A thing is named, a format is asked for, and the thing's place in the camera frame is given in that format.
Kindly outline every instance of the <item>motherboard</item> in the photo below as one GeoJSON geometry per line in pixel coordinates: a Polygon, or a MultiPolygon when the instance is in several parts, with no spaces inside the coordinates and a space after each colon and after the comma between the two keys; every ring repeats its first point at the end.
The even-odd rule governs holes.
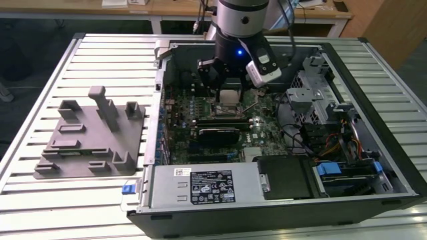
{"type": "Polygon", "coordinates": [[[221,99],[217,103],[209,92],[197,95],[190,89],[169,88],[165,92],[170,165],[250,162],[260,155],[286,154],[284,134],[274,117],[277,94],[252,89],[238,100],[236,90],[222,92],[226,98],[237,100],[229,103],[221,99]],[[236,141],[224,143],[229,141],[226,136],[218,144],[202,145],[197,136],[202,132],[200,125],[205,123],[220,124],[220,129],[240,129],[236,129],[236,141]]]}

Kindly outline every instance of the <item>blue tab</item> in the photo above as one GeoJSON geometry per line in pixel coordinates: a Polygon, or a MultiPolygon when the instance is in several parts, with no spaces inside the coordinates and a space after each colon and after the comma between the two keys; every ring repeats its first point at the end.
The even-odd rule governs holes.
{"type": "Polygon", "coordinates": [[[377,174],[383,172],[383,166],[379,161],[373,162],[373,167],[377,174]]]}
{"type": "Polygon", "coordinates": [[[122,195],[136,194],[136,186],[134,186],[134,184],[122,185],[121,194],[122,195]]]}
{"type": "Polygon", "coordinates": [[[316,166],[316,168],[317,168],[317,173],[319,173],[320,176],[324,175],[324,174],[327,174],[327,173],[325,173],[325,170],[323,169],[323,167],[321,167],[320,165],[316,166]]]}
{"type": "Polygon", "coordinates": [[[325,174],[341,174],[341,169],[336,162],[320,163],[316,169],[320,176],[325,174]]]}

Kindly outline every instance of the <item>aluminum slotted table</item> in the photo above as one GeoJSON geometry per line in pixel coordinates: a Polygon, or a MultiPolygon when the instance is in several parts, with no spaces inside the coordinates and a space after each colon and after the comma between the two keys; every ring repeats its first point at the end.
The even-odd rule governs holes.
{"type": "MultiPolygon", "coordinates": [[[[90,86],[104,85],[116,105],[137,101],[145,106],[140,153],[150,136],[149,114],[154,89],[154,43],[157,40],[201,40],[193,35],[76,34],[52,73],[26,120],[0,163],[1,239],[120,239],[144,240],[142,231],[126,218],[137,196],[121,204],[121,186],[142,176],[94,178],[33,178],[40,153],[46,146],[62,100],[94,105],[86,97],[90,86]]],[[[284,37],[270,41],[286,42],[284,37]]],[[[427,179],[427,109],[369,43],[345,38],[296,38],[300,42],[329,42],[341,57],[373,107],[427,179]]],[[[347,98],[344,88],[337,89],[347,98]]],[[[420,239],[427,227],[427,206],[380,214],[359,224],[197,237],[198,240],[245,239],[420,239]]]]}

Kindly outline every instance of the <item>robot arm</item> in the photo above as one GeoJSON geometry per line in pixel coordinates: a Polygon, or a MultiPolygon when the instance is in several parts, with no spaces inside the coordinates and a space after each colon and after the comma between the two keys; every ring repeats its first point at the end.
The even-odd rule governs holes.
{"type": "MultiPolygon", "coordinates": [[[[245,71],[253,86],[260,88],[278,78],[281,71],[272,48],[262,36],[268,0],[218,0],[217,28],[225,38],[234,38],[248,54],[245,71]]],[[[232,45],[220,45],[220,51],[234,52],[232,45]]]]}
{"type": "Polygon", "coordinates": [[[281,76],[276,56],[262,36],[268,3],[269,0],[217,0],[214,57],[198,61],[197,65],[206,88],[218,91],[226,78],[240,78],[245,91],[281,76]],[[210,67],[217,72],[216,79],[209,79],[210,67]]]}

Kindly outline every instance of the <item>power supply label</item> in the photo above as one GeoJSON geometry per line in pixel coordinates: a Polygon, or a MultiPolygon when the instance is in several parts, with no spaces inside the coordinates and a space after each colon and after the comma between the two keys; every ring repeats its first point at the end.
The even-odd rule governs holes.
{"type": "Polygon", "coordinates": [[[190,172],[189,177],[189,200],[193,205],[236,202],[230,170],[196,171],[190,172]]]}

